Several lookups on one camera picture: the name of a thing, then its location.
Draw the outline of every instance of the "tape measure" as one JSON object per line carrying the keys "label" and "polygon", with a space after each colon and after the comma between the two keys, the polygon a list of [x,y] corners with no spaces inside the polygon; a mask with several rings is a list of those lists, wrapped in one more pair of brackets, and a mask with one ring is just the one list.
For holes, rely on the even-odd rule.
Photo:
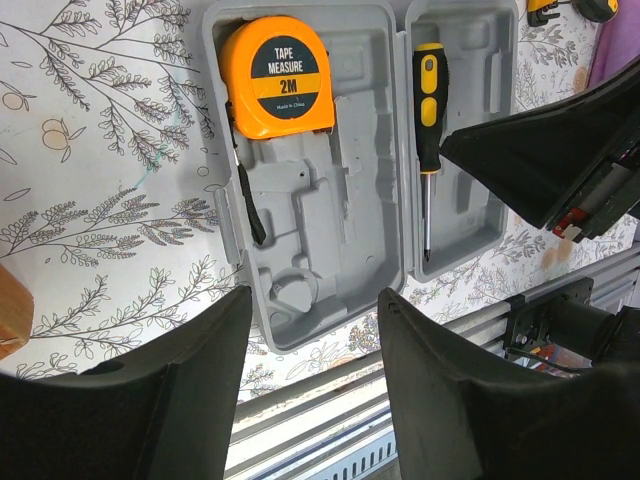
{"label": "tape measure", "polygon": [[264,17],[225,42],[220,73],[236,128],[252,140],[331,128],[329,58],[322,40],[292,17]]}

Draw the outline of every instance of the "screwdriver shaft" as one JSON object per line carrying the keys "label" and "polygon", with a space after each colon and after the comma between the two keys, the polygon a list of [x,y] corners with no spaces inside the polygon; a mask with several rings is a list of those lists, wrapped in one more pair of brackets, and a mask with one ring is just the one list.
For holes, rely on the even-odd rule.
{"label": "screwdriver shaft", "polygon": [[422,175],[424,183],[424,257],[429,261],[431,256],[431,175]]}

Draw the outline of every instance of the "white table surface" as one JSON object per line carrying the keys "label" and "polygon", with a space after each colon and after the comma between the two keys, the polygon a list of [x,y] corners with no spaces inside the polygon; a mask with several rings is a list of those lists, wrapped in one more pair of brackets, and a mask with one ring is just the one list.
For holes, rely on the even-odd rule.
{"label": "white table surface", "polygon": [[[210,3],[0,0],[0,262],[36,299],[32,339],[2,371],[85,370],[187,321],[237,281],[210,193],[221,181],[202,90],[199,18]],[[534,30],[521,15],[519,111],[586,81],[596,28],[559,11]],[[116,78],[120,88],[108,86]],[[147,174],[143,161],[156,155],[161,168]],[[573,245],[510,215],[498,248],[425,285],[410,278],[403,294],[446,322],[628,248],[635,224],[624,217]],[[240,400],[378,346],[373,313],[287,356],[254,329]]]}

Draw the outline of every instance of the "tool case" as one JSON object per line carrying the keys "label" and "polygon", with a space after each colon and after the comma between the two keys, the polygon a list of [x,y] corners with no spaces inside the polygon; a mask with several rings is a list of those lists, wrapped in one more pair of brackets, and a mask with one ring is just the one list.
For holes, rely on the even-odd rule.
{"label": "tool case", "polygon": [[[330,132],[232,137],[220,51],[242,24],[273,15],[305,22],[327,49],[336,111]],[[207,10],[209,109],[221,153],[212,168],[229,179],[214,192],[220,231],[228,262],[242,265],[252,287],[254,321],[273,351],[291,352],[363,315],[385,287],[401,291],[407,275],[426,282],[500,242],[505,205],[442,158],[433,179],[431,259],[424,259],[411,58],[419,44],[444,45],[451,78],[445,135],[501,118],[513,105],[517,23],[514,0],[420,0],[399,18],[384,0],[225,0]],[[267,232],[261,246],[251,236],[234,139]]]}

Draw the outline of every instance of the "yellow and black handle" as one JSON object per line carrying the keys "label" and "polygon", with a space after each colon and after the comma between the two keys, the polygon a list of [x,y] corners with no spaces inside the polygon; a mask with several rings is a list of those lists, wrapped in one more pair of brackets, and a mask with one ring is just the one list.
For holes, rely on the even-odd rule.
{"label": "yellow and black handle", "polygon": [[418,45],[413,53],[413,111],[423,175],[440,170],[440,138],[449,97],[449,65],[440,43]]}
{"label": "yellow and black handle", "polygon": [[527,0],[527,22],[530,27],[542,27],[549,20],[558,18],[555,9],[570,3],[587,20],[605,23],[618,12],[618,0]]}

